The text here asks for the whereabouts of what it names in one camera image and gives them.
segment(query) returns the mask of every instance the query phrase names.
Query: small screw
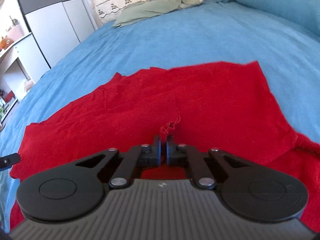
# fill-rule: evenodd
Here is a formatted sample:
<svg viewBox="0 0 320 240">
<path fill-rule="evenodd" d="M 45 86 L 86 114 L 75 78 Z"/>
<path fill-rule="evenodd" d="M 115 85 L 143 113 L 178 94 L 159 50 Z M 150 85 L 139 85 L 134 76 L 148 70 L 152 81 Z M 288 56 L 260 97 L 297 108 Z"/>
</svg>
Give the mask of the small screw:
<svg viewBox="0 0 320 240">
<path fill-rule="evenodd" d="M 111 180 L 113 186 L 123 186 L 127 183 L 127 180 L 124 178 L 114 178 Z"/>
<path fill-rule="evenodd" d="M 214 184 L 214 180 L 211 178 L 201 178 L 199 179 L 199 184 L 202 186 L 210 187 Z"/>
</svg>

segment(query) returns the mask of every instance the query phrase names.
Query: bed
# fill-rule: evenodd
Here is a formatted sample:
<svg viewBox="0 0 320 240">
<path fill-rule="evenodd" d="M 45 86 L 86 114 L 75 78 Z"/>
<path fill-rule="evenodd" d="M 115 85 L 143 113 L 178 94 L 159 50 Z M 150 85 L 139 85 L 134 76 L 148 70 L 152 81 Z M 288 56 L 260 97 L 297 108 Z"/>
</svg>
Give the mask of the bed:
<svg viewBox="0 0 320 240">
<path fill-rule="evenodd" d="M 320 37 L 301 25 L 213 0 L 119 29 L 112 24 L 94 32 L 31 89 L 0 133 L 1 156 L 18 151 L 27 125 L 47 119 L 116 72 L 215 61 L 258 60 L 289 124 L 320 143 Z M 0 220 L 6 232 L 18 186 L 8 171 L 0 172 Z"/>
</svg>

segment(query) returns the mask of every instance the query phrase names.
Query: white logo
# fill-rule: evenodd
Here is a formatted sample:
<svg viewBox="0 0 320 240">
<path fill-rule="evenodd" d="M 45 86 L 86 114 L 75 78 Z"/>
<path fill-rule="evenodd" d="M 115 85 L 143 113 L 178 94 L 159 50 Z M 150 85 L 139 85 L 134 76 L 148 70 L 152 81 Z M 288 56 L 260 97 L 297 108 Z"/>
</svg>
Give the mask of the white logo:
<svg viewBox="0 0 320 240">
<path fill-rule="evenodd" d="M 161 183 L 159 183 L 158 185 L 159 185 L 159 187 L 165 187 L 165 186 L 167 186 L 167 184 L 166 184 L 165 182 L 161 182 Z"/>
</svg>

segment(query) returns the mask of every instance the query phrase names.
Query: white wardrobe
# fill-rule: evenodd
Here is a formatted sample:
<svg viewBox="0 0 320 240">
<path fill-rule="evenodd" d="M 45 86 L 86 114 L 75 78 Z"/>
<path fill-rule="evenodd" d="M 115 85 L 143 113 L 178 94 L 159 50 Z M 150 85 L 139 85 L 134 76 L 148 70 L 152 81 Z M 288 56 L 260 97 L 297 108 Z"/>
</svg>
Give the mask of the white wardrobe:
<svg viewBox="0 0 320 240">
<path fill-rule="evenodd" d="M 50 67 L 94 32 L 82 0 L 18 0 Z"/>
</svg>

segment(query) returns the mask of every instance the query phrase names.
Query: floor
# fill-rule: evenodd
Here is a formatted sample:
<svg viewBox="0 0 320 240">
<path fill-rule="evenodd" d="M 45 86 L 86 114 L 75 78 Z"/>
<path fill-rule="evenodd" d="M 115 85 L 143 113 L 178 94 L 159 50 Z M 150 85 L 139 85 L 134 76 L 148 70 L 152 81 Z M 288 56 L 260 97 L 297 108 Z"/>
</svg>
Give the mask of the floor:
<svg viewBox="0 0 320 240">
<path fill-rule="evenodd" d="M 0 132 L 3 130 L 3 128 L 5 127 L 6 123 L 8 122 L 8 120 L 10 119 L 10 117 L 12 116 L 12 114 L 14 113 L 14 111 L 18 108 L 19 106 L 19 102 L 17 101 L 14 106 L 11 108 L 10 112 L 7 114 L 7 116 L 5 117 L 5 119 L 2 122 L 2 126 L 0 127 Z"/>
</svg>

